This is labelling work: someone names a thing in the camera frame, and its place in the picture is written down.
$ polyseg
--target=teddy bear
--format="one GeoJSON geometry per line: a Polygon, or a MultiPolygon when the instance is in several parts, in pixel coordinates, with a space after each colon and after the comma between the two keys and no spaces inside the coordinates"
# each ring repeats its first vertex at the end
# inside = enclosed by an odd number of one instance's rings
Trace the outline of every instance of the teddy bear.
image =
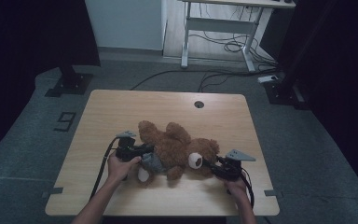
{"type": "Polygon", "coordinates": [[[205,138],[191,139],[181,125],[170,122],[165,132],[150,121],[138,124],[139,135],[145,144],[154,146],[154,152],[142,156],[138,170],[141,185],[150,184],[155,174],[166,173],[168,180],[182,177],[185,168],[205,177],[213,176],[208,167],[203,167],[202,159],[216,162],[219,145],[215,140],[205,138]]]}

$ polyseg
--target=white wall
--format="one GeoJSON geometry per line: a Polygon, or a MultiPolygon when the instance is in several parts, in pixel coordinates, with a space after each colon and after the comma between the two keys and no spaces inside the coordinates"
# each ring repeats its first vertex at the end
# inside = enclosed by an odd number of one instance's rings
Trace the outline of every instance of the white wall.
{"type": "Polygon", "coordinates": [[[166,0],[86,0],[98,47],[162,50],[166,0]]]}

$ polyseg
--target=black curtain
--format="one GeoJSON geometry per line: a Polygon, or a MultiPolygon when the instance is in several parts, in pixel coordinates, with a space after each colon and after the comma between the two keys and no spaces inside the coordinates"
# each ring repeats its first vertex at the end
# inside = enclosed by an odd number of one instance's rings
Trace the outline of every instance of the black curtain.
{"type": "Polygon", "coordinates": [[[279,61],[358,175],[358,1],[300,1],[279,61]]]}
{"type": "Polygon", "coordinates": [[[83,0],[0,0],[0,140],[28,103],[34,78],[64,64],[100,65],[83,0]]]}

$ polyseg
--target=gray mounting bracket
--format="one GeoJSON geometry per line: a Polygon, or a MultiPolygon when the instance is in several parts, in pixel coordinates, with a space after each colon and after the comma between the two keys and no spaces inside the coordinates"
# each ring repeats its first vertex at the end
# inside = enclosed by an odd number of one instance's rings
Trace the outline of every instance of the gray mounting bracket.
{"type": "Polygon", "coordinates": [[[255,158],[237,150],[237,149],[232,149],[231,151],[228,152],[228,154],[226,154],[227,158],[230,158],[234,161],[255,161],[255,158]]]}
{"type": "Polygon", "coordinates": [[[133,133],[132,131],[126,131],[124,133],[116,134],[116,137],[134,137],[134,136],[136,136],[136,134],[133,133]]]}

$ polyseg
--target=table top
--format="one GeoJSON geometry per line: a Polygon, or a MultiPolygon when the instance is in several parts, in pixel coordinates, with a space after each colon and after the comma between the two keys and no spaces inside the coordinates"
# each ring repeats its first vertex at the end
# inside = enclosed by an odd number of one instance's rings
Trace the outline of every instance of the table top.
{"type": "MultiPolygon", "coordinates": [[[[275,196],[255,127],[245,97],[239,94],[93,91],[76,129],[54,188],[46,206],[51,216],[77,215],[88,202],[97,178],[103,154],[117,133],[130,130],[138,134],[138,122],[149,120],[160,130],[177,122],[192,138],[214,139],[220,156],[236,148],[256,161],[243,161],[253,184],[255,214],[275,216],[279,206],[275,196]],[[195,102],[204,103],[203,108],[195,102]]],[[[141,145],[139,136],[135,145],[141,145]]],[[[106,216],[236,216],[236,206],[216,178],[204,179],[186,170],[181,179],[167,181],[157,175],[154,182],[142,188],[136,181],[136,166],[118,187],[104,214],[106,216]]],[[[103,173],[101,184],[107,177],[103,173]]]]}
{"type": "Polygon", "coordinates": [[[207,3],[207,4],[222,4],[248,7],[276,7],[276,8],[295,8],[296,3],[285,3],[283,0],[277,2],[272,0],[180,0],[191,3],[207,3]]]}

